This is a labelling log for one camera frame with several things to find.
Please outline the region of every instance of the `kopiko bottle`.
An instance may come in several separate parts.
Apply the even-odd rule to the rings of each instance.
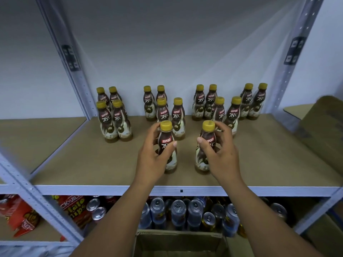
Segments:
[[[210,84],[210,89],[208,91],[208,94],[206,96],[206,102],[205,102],[205,111],[204,111],[204,119],[205,120],[211,120],[212,119],[212,108],[214,106],[215,98],[217,97],[217,85],[216,84]]]
[[[120,101],[123,101],[121,96],[118,94],[116,87],[110,87],[109,92],[110,92],[110,95],[109,95],[110,103],[112,103],[114,100],[117,100],[117,99],[119,99]]]
[[[249,112],[250,109],[250,104],[252,101],[252,88],[253,88],[253,84],[251,83],[246,83],[244,86],[244,90],[242,92],[242,94],[240,95],[240,97],[242,98],[242,103],[240,104],[240,116],[239,116],[239,120],[244,120]]]
[[[103,133],[106,142],[112,143],[118,140],[118,133],[115,124],[112,120],[111,113],[106,107],[105,101],[96,103],[98,109],[98,119],[100,121],[100,129]]]
[[[96,91],[98,93],[98,101],[105,101],[107,109],[112,112],[112,104],[109,102],[109,98],[105,94],[105,89],[103,87],[97,87]]]
[[[155,98],[151,92],[150,86],[144,86],[144,111],[148,121],[156,121],[156,105]]]
[[[167,100],[165,98],[158,98],[157,99],[157,122],[169,120],[169,111],[167,107]]]
[[[159,85],[157,86],[157,96],[156,96],[156,101],[157,99],[159,98],[165,98],[166,99],[166,104],[167,104],[167,107],[168,107],[168,99],[167,99],[167,95],[165,93],[165,90],[164,90],[164,86],[163,85]]]
[[[171,121],[162,121],[161,125],[161,132],[160,135],[158,136],[158,155],[161,155],[162,152],[164,151],[165,147],[174,141],[173,137],[173,125]],[[176,159],[176,149],[173,151],[173,154],[170,156],[169,160],[167,161],[165,173],[173,173],[176,170],[177,167],[177,159]]]
[[[119,138],[124,142],[128,142],[132,140],[133,134],[132,134],[130,121],[128,120],[126,111],[123,108],[123,103],[122,101],[117,99],[117,100],[114,100],[112,104],[114,107],[113,120],[118,130]]]
[[[239,118],[239,107],[242,99],[240,97],[233,97],[231,99],[231,106],[226,114],[226,119],[224,123],[229,126],[232,130],[232,135],[234,136],[237,132],[238,118]]]
[[[258,91],[254,95],[254,100],[252,101],[252,104],[250,106],[247,119],[249,120],[257,120],[257,118],[260,116],[263,102],[265,99],[265,91],[267,89],[268,84],[266,83],[260,83],[258,86]]]
[[[174,108],[171,112],[171,122],[173,123],[173,134],[175,140],[182,140],[185,137],[185,110],[182,106],[182,98],[174,98]]]
[[[211,145],[214,151],[216,151],[216,136],[214,134],[215,124],[214,121],[206,120],[202,123],[202,130],[200,137],[203,137]],[[204,151],[198,145],[195,150],[195,169],[201,174],[208,174],[210,172],[210,165]]]
[[[224,108],[224,97],[216,97],[214,106],[212,107],[212,121],[220,121],[222,122],[224,120],[225,115],[225,108]]]
[[[204,85],[197,85],[193,100],[192,119],[194,121],[200,121],[204,116]]]

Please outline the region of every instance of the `cardboard box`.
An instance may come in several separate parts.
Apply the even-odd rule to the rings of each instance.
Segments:
[[[343,175],[343,102],[327,95],[300,121],[295,136]]]
[[[249,241],[236,235],[167,230],[139,230],[133,257],[253,257]]]

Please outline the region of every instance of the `shelf upright post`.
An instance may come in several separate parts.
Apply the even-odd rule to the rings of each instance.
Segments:
[[[29,181],[28,174],[19,171],[0,152],[0,178],[12,190],[16,191],[20,197],[38,212],[47,222],[50,223],[61,235],[71,244],[78,246],[83,240],[82,232],[67,216],[62,208],[52,199],[45,198]]]
[[[68,27],[63,7],[59,0],[36,0],[36,2],[82,111],[87,120],[90,120],[92,117],[98,115],[97,109],[79,63],[75,41]]]
[[[311,211],[309,211],[295,226],[294,231],[302,234],[308,229],[316,220],[325,214],[331,207],[343,198],[343,187],[338,189],[330,198],[322,199],[316,204]]]
[[[288,51],[286,53],[285,50],[285,56],[277,68],[274,85],[270,93],[270,100],[266,104],[265,112],[272,113],[288,129],[290,129],[288,127],[289,118],[285,117],[286,113],[283,110],[279,110],[279,105],[322,3],[323,0],[305,1],[298,21],[289,35]]]

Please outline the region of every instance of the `metal shelving unit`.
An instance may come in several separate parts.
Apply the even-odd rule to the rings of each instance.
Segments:
[[[306,0],[296,28],[289,36],[290,43],[300,34],[308,36],[322,1]],[[85,118],[70,119],[73,123],[59,138],[49,136],[49,132],[38,132],[32,125],[32,131],[26,134],[30,134],[30,137],[39,136],[40,139],[52,139],[50,148],[33,148],[35,142],[28,139],[24,143],[26,146],[18,149],[16,142],[21,144],[22,140],[28,137],[16,137],[12,134],[10,137],[14,139],[9,141],[4,137],[4,141],[1,141],[2,146],[7,146],[6,152],[11,153],[0,154],[0,177],[4,181],[2,183],[0,180],[0,193],[19,194],[54,229],[67,238],[66,244],[76,246],[83,239],[82,232],[52,199],[44,195],[122,195],[134,177],[136,153],[150,123],[147,123],[143,116],[130,117],[135,135],[131,142],[106,144],[103,141],[95,117],[97,116],[95,103],[79,64],[76,45],[63,9],[56,0],[36,0],[36,2]],[[311,18],[308,17],[310,12],[313,14]],[[276,109],[295,67],[296,59],[293,58],[292,61],[294,62],[291,64],[284,64],[284,61],[281,61],[277,69],[275,87],[271,94],[272,99],[269,101],[269,112],[272,112],[275,118],[270,114],[264,114],[258,121],[242,121],[239,124],[239,133],[235,137],[235,144],[240,151],[242,176],[258,196],[327,198],[300,220],[295,231],[302,233],[343,197],[343,179],[277,122],[278,120],[283,123]],[[30,120],[11,121],[0,120],[0,130],[2,124],[12,126],[9,128],[10,131],[12,128],[15,129],[16,124],[20,126],[25,122],[29,126],[30,122]],[[153,188],[151,195],[225,196],[225,191],[211,175],[203,176],[195,172],[193,152],[201,123],[191,121],[188,116],[186,121],[187,137],[180,141],[178,146],[178,170],[172,175],[163,177]],[[53,126],[57,132],[65,130],[58,128],[56,123]],[[109,149],[117,156],[117,161],[106,155]],[[50,240],[52,234],[51,237],[46,238],[47,242],[35,238],[35,234],[44,235],[40,231],[47,232],[49,229],[54,231],[46,222],[43,224],[45,226],[40,229],[37,227],[36,233],[29,233],[27,238],[23,238],[25,243],[12,241],[6,234],[0,236],[1,244],[57,243],[55,238]]]

